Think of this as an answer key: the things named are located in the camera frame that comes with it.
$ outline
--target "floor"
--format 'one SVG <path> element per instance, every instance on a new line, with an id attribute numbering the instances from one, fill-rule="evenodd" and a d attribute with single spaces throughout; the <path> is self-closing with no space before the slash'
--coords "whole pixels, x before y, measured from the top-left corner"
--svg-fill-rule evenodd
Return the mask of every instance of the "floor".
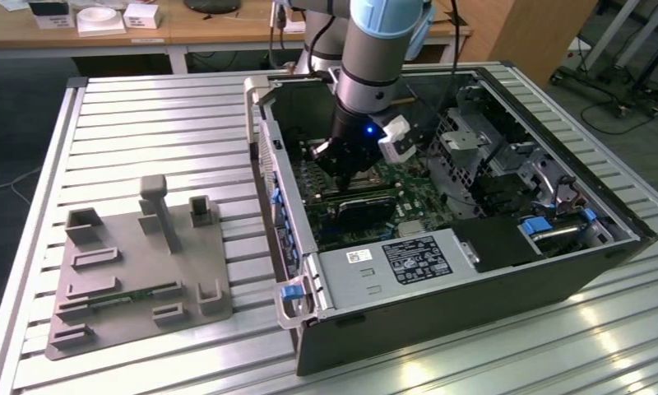
<path id="1" fill-rule="evenodd" d="M 592 16 L 582 36 L 593 43 L 614 17 L 614 10 L 602 16 Z M 638 24 L 628 21 L 609 50 L 614 53 Z M 658 35 L 637 54 L 632 67 L 641 68 L 658 48 Z M 285 53 L 292 58 L 294 53 Z M 230 53 L 218 53 L 210 58 L 197 57 L 194 71 L 205 69 L 250 70 L 264 62 L 264 53 L 241 53 L 233 58 Z M 47 154 L 47 147 L 59 114 L 59 106 L 69 77 L 79 75 L 71 59 L 33 59 L 0 61 L 0 184 L 9 182 L 17 175 L 40 166 Z M 546 91 L 569 113 L 578 117 L 580 111 L 590 104 L 605 101 L 606 97 L 573 81 L 560 86 L 550 86 Z M 648 119 L 633 115 L 620 120 L 602 108 L 586 113 L 586 118 L 597 128 L 609 131 L 624 130 Z M 594 133 L 610 147 L 630 168 L 648 180 L 658 190 L 658 117 L 650 123 L 622 136 Z M 35 193 L 39 175 L 24 179 L 16 187 L 31 198 Z M 20 242 L 21 228 L 28 215 L 27 203 L 12 193 L 9 188 L 0 190 L 0 299 L 16 248 Z"/>

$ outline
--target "cardboard box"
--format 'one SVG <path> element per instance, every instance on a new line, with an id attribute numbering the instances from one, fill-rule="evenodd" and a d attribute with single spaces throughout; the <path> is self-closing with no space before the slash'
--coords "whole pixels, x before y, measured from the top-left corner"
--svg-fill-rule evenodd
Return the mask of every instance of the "cardboard box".
<path id="1" fill-rule="evenodd" d="M 128 27 L 157 29 L 161 23 L 161 11 L 156 4 L 129 4 L 124 12 L 124 23 Z"/>
<path id="2" fill-rule="evenodd" d="M 76 27 L 73 9 L 67 2 L 31 2 L 29 8 L 40 29 Z"/>

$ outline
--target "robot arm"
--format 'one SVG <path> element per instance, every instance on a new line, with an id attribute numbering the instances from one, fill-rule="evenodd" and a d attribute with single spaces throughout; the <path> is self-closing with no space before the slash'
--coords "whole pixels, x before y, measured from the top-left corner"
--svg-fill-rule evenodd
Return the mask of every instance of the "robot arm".
<path id="1" fill-rule="evenodd" d="M 308 42 L 324 27 L 313 23 L 329 21 L 326 16 L 308 16 L 310 36 L 302 54 L 312 56 L 317 70 L 325 71 L 332 65 L 320 61 L 322 57 L 330 57 L 334 64 L 341 62 L 332 134 L 313 151 L 313 157 L 344 189 L 353 175 L 381 158 L 388 163 L 401 163 L 414 153 L 406 138 L 409 122 L 390 108 L 390 102 L 405 58 L 416 57 L 425 40 L 433 20 L 432 4 L 428 0 L 284 0 L 282 3 L 349 19 L 344 48 L 337 46 L 345 26 L 340 22 L 324 29 L 321 38 L 326 36 L 326 41 L 317 40 L 317 45 L 334 53 L 317 51 L 317 46 L 317 53 L 308 53 Z M 301 58 L 301 67 L 305 62 L 306 58 Z"/>

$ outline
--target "slotted metal work surface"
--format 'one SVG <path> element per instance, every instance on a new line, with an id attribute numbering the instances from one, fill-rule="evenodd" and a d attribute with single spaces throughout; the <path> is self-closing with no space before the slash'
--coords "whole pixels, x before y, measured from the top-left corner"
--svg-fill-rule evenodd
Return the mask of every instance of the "slotted metal work surface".
<path id="1" fill-rule="evenodd" d="M 481 65 L 658 233 L 658 194 L 516 69 Z M 564 303 L 294 375 L 245 144 L 248 75 L 101 78 L 68 90 L 0 310 L 0 393 L 658 394 L 658 242 Z M 202 193 L 220 204 L 234 314 L 49 361 L 65 214 L 137 211 L 137 178 L 156 173 L 169 205 Z"/>

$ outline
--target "green circuit board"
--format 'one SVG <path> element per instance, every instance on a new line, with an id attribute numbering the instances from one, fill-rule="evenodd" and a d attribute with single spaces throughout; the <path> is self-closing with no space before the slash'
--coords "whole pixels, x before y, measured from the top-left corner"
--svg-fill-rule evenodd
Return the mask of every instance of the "green circuit board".
<path id="1" fill-rule="evenodd" d="M 366 172 L 357 174 L 344 192 L 336 189 L 332 177 L 312 161 L 298 161 L 293 168 L 313 236 L 322 252 L 442 229 L 453 221 L 453 214 L 440 202 L 440 192 L 418 158 L 413 157 L 401 165 L 389 165 L 381 160 Z M 389 220 L 376 221 L 358 230 L 336 225 L 342 203 L 382 198 L 396 203 Z"/>

